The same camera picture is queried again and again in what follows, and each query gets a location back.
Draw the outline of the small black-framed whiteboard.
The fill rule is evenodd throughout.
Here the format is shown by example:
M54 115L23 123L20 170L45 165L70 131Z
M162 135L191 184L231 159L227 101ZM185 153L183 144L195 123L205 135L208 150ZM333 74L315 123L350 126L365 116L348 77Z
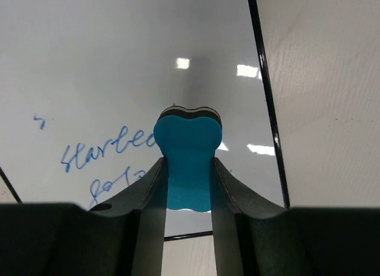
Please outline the small black-framed whiteboard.
M1 208L116 195L170 106L216 110L216 157L287 207L258 23L254 0L1 0Z

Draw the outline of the blue whiteboard eraser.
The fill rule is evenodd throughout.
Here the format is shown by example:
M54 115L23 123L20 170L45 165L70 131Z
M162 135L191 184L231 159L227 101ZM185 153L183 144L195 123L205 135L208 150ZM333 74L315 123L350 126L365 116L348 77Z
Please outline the blue whiteboard eraser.
M210 107L162 111L154 140L168 163L167 208L208 212L211 159L222 142L222 122Z

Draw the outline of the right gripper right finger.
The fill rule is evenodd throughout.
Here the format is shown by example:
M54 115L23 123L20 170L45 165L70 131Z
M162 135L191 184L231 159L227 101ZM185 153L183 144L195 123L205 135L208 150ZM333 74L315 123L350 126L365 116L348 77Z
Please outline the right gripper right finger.
M275 218L285 208L237 180L218 158L211 161L210 200L217 274L284 275Z

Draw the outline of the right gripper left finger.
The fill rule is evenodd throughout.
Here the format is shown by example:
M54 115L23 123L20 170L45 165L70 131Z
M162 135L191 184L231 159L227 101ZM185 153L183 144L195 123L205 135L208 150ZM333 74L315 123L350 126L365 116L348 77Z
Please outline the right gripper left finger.
M160 275L168 164L158 159L138 181L90 211L106 222L90 275Z

